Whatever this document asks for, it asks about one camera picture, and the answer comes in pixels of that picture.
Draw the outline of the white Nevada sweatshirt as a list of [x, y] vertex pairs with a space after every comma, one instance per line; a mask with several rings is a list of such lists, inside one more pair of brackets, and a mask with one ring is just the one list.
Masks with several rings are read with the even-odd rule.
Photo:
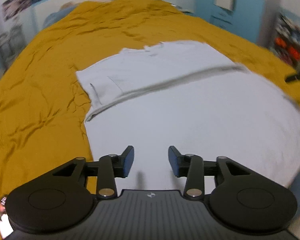
[[275, 84], [196, 41], [121, 50], [76, 73], [93, 158], [135, 157], [118, 190], [182, 189], [168, 148], [226, 156], [288, 186], [300, 170], [300, 108]]

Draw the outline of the shoe rack with shoes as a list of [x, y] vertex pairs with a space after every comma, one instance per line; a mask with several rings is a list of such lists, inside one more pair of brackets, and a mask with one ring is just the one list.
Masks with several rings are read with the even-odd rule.
[[300, 67], [300, 25], [279, 13], [269, 50], [295, 69]]

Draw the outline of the blue white wardrobe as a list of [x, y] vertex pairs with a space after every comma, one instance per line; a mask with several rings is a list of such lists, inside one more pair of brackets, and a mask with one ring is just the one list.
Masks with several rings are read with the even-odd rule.
[[261, 43], [266, 0], [194, 0], [194, 14], [255, 44]]

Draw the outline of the mustard yellow bed quilt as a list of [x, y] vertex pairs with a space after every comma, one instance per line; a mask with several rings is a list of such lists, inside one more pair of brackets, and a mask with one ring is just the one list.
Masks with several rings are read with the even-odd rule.
[[268, 50], [159, 0], [84, 2], [42, 30], [0, 80], [0, 198], [76, 155], [92, 159], [84, 117], [90, 107], [75, 73], [160, 41], [206, 42], [261, 74], [300, 106], [292, 68]]

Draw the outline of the smartphone with lit screen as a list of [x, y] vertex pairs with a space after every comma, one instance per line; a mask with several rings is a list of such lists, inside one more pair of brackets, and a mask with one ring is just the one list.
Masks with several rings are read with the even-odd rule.
[[6, 212], [6, 200], [7, 194], [0, 198], [0, 237], [6, 239], [12, 232], [13, 228], [10, 224], [7, 212]]

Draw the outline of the grey metal chair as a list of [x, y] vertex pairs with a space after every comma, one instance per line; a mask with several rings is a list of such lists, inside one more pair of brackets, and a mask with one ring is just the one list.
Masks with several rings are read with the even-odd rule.
[[21, 25], [13, 26], [9, 32], [0, 35], [0, 58], [8, 70], [18, 55], [26, 47], [26, 40]]

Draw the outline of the blue pillow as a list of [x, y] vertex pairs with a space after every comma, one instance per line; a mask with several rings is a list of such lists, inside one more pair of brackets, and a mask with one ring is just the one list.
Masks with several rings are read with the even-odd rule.
[[61, 19], [65, 18], [70, 12], [72, 12], [77, 7], [74, 2], [68, 2], [63, 4], [57, 12], [53, 12], [46, 17], [43, 23], [43, 29], [55, 24]]

